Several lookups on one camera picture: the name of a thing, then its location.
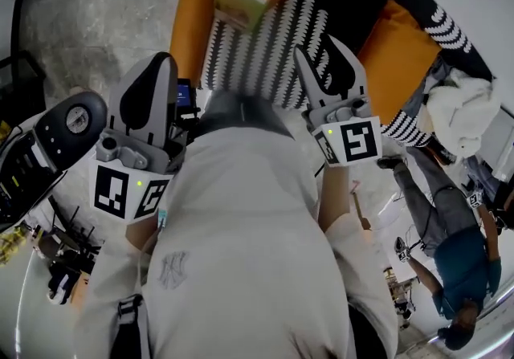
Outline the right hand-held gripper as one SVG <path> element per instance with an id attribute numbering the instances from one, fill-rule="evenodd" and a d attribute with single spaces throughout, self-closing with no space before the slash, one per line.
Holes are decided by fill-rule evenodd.
<path id="1" fill-rule="evenodd" d="M 382 156 L 381 124 L 371 113 L 365 69 L 339 39 L 324 35 L 319 75 L 300 46 L 294 50 L 308 97 L 308 130 L 330 167 L 348 167 Z"/>

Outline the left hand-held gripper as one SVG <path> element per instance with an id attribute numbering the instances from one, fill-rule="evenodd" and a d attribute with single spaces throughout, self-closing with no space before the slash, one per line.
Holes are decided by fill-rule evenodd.
<path id="1" fill-rule="evenodd" d="M 186 153 L 187 132 L 166 142 L 176 104 L 177 65 L 166 52 L 137 62 L 111 88 L 109 129 L 89 161 L 92 208 L 117 221 L 156 214 Z"/>

